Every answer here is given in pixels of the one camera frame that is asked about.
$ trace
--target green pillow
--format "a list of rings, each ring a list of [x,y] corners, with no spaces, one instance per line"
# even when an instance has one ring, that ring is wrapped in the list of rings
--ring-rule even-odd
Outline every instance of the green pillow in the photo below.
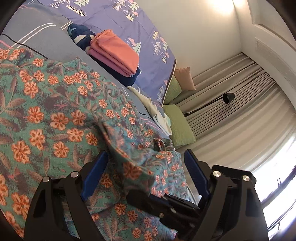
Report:
[[[194,143],[195,136],[181,110],[174,104],[164,105],[163,109],[171,121],[172,135],[170,138],[174,146]]]
[[[181,92],[181,86],[179,85],[179,82],[176,80],[176,77],[173,75],[163,103],[168,104],[173,99],[175,99]]]

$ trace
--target black lamp head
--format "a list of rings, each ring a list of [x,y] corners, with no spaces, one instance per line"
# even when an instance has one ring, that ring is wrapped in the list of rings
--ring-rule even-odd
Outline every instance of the black lamp head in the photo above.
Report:
[[[231,101],[233,101],[235,98],[235,94],[233,93],[226,93],[223,95],[223,101],[226,103],[226,104],[229,104]]]

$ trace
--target blue gripper pad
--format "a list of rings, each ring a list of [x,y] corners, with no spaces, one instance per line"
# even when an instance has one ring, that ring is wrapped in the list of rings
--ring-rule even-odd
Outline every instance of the blue gripper pad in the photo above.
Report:
[[[208,199],[210,196],[209,180],[212,170],[205,162],[198,161],[190,149],[184,153],[184,163],[198,193]]]
[[[89,171],[89,174],[83,181],[83,188],[80,193],[80,196],[82,200],[87,200],[88,197],[90,197],[94,190],[96,189],[102,174],[105,171],[105,168],[108,163],[108,154],[106,151],[101,151],[99,155],[96,157],[96,160],[94,160],[94,166]]]

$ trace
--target gray bed sheet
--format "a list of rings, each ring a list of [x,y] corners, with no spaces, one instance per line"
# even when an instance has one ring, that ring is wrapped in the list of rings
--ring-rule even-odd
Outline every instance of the gray bed sheet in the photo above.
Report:
[[[161,137],[169,139],[169,136],[157,127],[138,97],[119,83],[72,41],[67,34],[67,27],[71,23],[64,16],[52,12],[50,7],[44,6],[36,0],[26,1],[13,15],[2,34],[8,35],[18,43],[28,45],[48,59],[69,62],[79,57],[91,68],[119,86],[123,93],[133,100],[143,120],[157,129]],[[1,35],[0,48],[7,49],[9,47],[17,48],[21,47],[21,45],[14,43],[7,36]],[[133,87],[146,95],[137,85]],[[164,115],[162,107],[157,106],[157,108]]]

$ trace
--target folded pink towel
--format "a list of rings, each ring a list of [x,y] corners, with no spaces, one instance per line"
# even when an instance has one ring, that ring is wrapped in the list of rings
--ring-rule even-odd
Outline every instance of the folded pink towel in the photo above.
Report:
[[[90,42],[89,54],[123,76],[135,74],[139,64],[139,55],[111,29],[95,36]]]

